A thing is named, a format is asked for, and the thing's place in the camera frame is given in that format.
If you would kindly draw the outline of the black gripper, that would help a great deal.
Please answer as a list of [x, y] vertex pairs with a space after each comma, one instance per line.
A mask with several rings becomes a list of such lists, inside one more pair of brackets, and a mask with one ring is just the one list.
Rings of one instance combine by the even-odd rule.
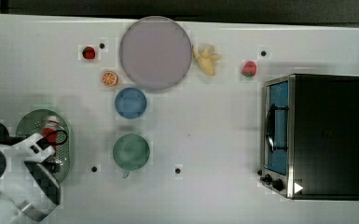
[[55, 146], [49, 142], [48, 139], [42, 137], [38, 140], [37, 145], [41, 148], [42, 153], [42, 164], [53, 174], [58, 173], [60, 168], [60, 163], [56, 161], [56, 149]]

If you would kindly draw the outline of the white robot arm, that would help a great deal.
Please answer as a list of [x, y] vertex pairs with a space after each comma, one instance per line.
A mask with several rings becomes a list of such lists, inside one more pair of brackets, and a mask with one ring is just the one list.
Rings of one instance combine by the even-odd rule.
[[0, 224], [36, 224], [61, 201], [61, 186], [42, 165], [55, 153], [39, 133], [0, 144]]

